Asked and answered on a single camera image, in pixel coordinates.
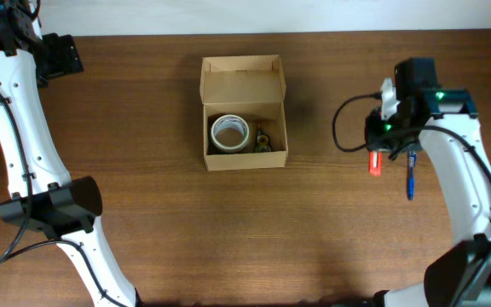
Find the blue ballpoint pen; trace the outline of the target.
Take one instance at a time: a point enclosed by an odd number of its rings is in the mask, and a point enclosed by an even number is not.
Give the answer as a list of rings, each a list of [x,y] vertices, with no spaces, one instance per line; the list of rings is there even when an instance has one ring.
[[[414,168],[416,166],[416,153],[409,151],[407,153],[407,199],[412,201],[414,197],[415,179]]]

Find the orange utility knife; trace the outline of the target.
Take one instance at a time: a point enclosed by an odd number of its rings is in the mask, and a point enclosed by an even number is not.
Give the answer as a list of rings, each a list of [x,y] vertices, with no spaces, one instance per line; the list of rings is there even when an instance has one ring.
[[[370,151],[368,171],[372,176],[378,177],[381,175],[381,170],[382,170],[381,163],[382,163],[382,153],[379,151]]]

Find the brown cardboard box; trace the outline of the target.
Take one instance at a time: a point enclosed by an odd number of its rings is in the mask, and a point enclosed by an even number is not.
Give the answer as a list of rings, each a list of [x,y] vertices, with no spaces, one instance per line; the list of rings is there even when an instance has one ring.
[[[279,55],[205,57],[199,94],[203,106],[203,155],[208,171],[286,165],[286,82]],[[226,114],[242,117],[251,130],[250,143],[238,153],[222,153],[211,142],[211,125]],[[258,124],[270,137],[269,153],[254,152]]]

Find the white masking tape roll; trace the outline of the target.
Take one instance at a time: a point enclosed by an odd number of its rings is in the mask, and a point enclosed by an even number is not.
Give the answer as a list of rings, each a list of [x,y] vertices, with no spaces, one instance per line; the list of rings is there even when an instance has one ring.
[[[247,122],[235,114],[217,118],[210,128],[211,142],[225,154],[236,154],[250,143],[251,130]]]

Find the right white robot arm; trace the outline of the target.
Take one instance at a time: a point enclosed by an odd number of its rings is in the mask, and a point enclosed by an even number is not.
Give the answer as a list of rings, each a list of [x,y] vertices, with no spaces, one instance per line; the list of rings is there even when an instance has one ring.
[[[381,87],[381,107],[366,119],[369,171],[390,158],[423,150],[441,185],[453,245],[417,285],[377,293],[379,306],[491,306],[491,166],[478,111],[468,90],[444,89],[431,58],[395,67]]]

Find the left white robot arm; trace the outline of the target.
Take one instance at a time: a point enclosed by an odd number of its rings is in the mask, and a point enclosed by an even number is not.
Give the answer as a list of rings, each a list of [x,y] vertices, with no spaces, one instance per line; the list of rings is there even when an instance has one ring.
[[[0,146],[9,199],[0,218],[18,232],[0,265],[41,246],[71,260],[96,306],[140,306],[102,228],[102,198],[93,177],[73,179],[52,139],[39,89],[83,71],[70,35],[43,34],[39,1],[0,0]]]

